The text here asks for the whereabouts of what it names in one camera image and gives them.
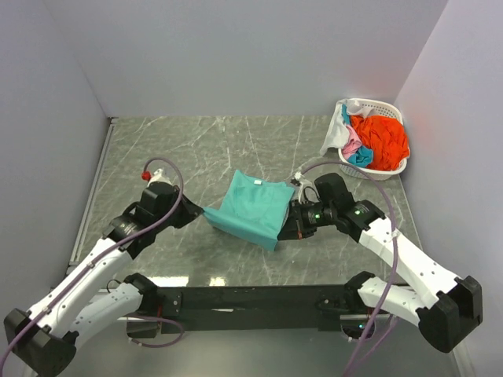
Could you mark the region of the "teal t shirt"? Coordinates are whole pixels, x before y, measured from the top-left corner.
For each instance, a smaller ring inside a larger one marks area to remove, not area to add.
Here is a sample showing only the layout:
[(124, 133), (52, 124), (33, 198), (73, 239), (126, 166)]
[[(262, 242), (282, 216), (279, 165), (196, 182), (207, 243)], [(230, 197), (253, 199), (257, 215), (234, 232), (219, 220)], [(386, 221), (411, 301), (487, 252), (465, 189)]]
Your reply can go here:
[(284, 182), (268, 182), (236, 170), (218, 209), (205, 207), (213, 227), (273, 251), (295, 189)]

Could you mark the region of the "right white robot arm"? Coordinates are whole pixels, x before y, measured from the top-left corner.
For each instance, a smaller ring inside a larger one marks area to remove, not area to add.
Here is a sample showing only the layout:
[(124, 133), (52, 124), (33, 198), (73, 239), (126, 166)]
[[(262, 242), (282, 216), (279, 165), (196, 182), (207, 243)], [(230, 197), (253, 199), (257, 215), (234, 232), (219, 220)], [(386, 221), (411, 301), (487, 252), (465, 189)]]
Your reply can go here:
[(309, 182), (297, 172), (292, 179), (299, 198), (290, 202), (279, 240), (309, 238), (325, 226), (334, 226), (373, 252), (409, 286), (389, 285), (369, 272), (344, 284), (343, 297), (328, 309), (363, 313), (379, 306), (383, 311), (418, 327), (436, 350), (449, 353), (483, 321), (483, 293), (471, 276), (462, 279), (428, 257), (392, 226), (391, 219), (368, 200), (357, 201), (343, 178), (324, 174)]

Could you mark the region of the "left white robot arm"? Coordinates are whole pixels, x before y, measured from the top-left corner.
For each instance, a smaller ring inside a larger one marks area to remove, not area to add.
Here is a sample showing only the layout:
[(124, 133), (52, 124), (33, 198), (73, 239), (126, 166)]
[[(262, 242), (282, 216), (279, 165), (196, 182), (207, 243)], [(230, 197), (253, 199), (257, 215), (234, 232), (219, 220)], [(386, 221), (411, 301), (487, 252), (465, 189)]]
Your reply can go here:
[(105, 297), (93, 297), (160, 232), (181, 229), (203, 212), (178, 186), (149, 185), (139, 201), (110, 221), (91, 252), (56, 288), (30, 309), (14, 309), (6, 316), (10, 351), (40, 376), (57, 376), (85, 341), (116, 319), (160, 315), (158, 287), (140, 273), (127, 276)]

